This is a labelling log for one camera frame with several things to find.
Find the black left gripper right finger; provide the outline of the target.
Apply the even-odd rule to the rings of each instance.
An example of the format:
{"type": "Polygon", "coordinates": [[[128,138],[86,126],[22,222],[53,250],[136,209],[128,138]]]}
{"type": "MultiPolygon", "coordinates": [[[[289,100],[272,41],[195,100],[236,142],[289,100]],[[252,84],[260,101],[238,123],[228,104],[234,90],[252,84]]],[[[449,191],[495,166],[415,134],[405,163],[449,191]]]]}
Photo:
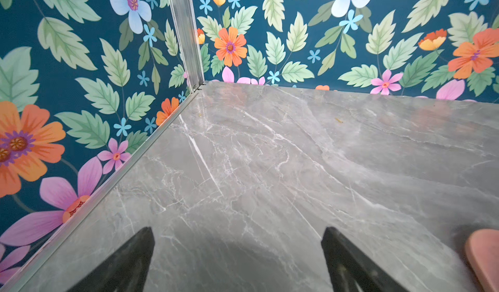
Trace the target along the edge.
{"type": "Polygon", "coordinates": [[[408,292],[337,228],[325,229],[321,246],[334,291],[408,292]]]}

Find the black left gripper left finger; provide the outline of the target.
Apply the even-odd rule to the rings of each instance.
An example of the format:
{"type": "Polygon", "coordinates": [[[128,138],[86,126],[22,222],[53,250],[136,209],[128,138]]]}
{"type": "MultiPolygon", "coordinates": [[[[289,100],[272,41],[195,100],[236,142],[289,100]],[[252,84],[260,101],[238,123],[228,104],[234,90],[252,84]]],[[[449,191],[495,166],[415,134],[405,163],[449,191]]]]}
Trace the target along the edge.
{"type": "Polygon", "coordinates": [[[70,291],[143,291],[153,256],[152,228],[144,227],[70,291]]]}

